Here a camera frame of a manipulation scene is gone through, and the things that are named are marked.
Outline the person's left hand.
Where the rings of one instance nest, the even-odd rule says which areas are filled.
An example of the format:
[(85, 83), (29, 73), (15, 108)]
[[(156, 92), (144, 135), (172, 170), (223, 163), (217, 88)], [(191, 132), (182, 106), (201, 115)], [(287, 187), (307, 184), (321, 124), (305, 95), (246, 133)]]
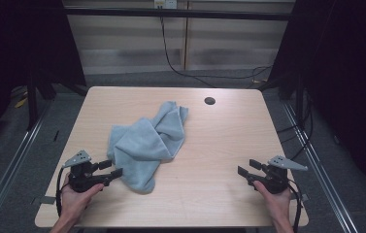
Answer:
[(59, 219), (65, 225), (73, 226), (81, 218), (92, 197), (99, 193), (103, 188), (104, 185), (98, 183), (86, 192), (78, 193), (72, 189), (66, 179), (61, 191), (62, 211)]

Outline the black metal stand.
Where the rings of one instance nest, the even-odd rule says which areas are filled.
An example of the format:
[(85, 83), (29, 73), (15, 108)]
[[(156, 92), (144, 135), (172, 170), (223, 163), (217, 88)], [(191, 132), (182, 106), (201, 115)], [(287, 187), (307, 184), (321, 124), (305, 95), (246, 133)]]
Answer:
[(35, 69), (29, 68), (27, 78), (27, 100), (29, 110), (29, 121), (27, 129), (31, 130), (38, 120), (38, 106), (37, 106), (37, 79)]

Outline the person's right hand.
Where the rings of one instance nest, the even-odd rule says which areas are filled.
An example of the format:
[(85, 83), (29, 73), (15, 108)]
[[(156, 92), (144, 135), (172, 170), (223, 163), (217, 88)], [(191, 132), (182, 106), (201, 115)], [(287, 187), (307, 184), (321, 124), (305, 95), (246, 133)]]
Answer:
[(272, 194), (266, 189), (262, 182), (255, 181), (253, 184), (257, 191), (263, 196), (274, 225), (289, 225), (290, 190), (287, 188), (281, 193)]

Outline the dark curtain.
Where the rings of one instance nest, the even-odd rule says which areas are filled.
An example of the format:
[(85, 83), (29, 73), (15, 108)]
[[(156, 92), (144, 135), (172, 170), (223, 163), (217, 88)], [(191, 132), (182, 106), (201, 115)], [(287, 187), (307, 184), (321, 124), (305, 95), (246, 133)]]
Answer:
[(62, 0), (0, 0), (0, 117), (17, 86), (86, 85)]
[(269, 81), (299, 84), (366, 175), (366, 0), (295, 0)]

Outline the black horizontal bar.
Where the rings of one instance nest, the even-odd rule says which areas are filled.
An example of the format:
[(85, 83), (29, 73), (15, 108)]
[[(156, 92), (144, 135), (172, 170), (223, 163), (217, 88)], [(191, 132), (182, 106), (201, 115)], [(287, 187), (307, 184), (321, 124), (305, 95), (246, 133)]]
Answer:
[(288, 21), (293, 14), (283, 13), (254, 13), (226, 12), (199, 10), (169, 10), (169, 9), (119, 9), (119, 8), (82, 8), (67, 7), (67, 15), (77, 16), (116, 16), (116, 17), (186, 17), (186, 18), (216, 18), (216, 19), (249, 19), (249, 20), (278, 20)]

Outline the light blue towel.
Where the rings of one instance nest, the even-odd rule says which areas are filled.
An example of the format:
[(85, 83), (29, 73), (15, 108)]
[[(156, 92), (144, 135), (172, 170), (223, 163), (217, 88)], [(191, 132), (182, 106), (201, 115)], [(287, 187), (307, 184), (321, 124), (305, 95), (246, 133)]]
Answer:
[(167, 101), (153, 118), (112, 126), (107, 156), (123, 169), (121, 180), (129, 188), (140, 193), (153, 191), (158, 166), (173, 160), (183, 145), (187, 115), (188, 108)]

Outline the metal floor rail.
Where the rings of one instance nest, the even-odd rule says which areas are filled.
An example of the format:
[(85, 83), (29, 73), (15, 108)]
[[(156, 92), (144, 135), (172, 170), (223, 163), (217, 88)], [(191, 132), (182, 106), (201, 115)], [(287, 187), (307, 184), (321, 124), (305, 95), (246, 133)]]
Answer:
[(353, 218), (351, 217), (351, 214), (349, 213), (334, 184), (331, 182), (321, 160), (316, 153), (314, 146), (310, 142), (309, 135), (297, 125), (296, 112), (289, 103), (283, 103), (283, 107), (290, 123), (294, 126), (294, 131), (300, 144), (302, 145), (303, 151), (305, 152), (306, 157), (308, 158), (316, 174), (318, 182), (344, 233), (359, 233)]
[(0, 209), (41, 130), (51, 100), (39, 104), (39, 116), (29, 124), (29, 108), (11, 107), (0, 122)]

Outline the white wall outlet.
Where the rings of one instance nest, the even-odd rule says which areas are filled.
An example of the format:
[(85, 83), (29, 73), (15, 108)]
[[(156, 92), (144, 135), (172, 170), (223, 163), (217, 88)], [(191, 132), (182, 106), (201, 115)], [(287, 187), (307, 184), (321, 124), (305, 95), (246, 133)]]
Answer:
[(156, 9), (176, 10), (178, 8), (177, 0), (153, 0), (153, 6)]

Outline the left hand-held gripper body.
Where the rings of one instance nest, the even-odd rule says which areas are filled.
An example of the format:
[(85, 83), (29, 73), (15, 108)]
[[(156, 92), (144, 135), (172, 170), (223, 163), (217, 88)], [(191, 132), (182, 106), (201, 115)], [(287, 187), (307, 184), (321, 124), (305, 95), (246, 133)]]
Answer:
[(80, 150), (74, 156), (69, 158), (63, 165), (62, 168), (69, 168), (69, 185), (76, 192), (82, 193), (91, 189), (94, 185), (102, 183), (107, 186), (108, 183), (103, 183), (103, 178), (105, 175), (94, 176), (93, 173), (98, 168), (97, 163), (91, 162), (91, 156), (85, 151)]

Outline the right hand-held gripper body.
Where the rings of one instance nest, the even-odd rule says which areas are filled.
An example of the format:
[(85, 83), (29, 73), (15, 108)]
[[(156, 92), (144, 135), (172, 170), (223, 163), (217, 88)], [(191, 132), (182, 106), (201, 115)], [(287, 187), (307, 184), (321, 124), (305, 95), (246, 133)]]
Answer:
[(265, 177), (251, 174), (254, 182), (262, 182), (266, 189), (272, 194), (278, 194), (288, 188), (288, 170), (307, 171), (308, 167), (296, 163), (284, 156), (277, 155), (268, 160), (267, 164), (262, 164), (263, 169), (260, 170)]

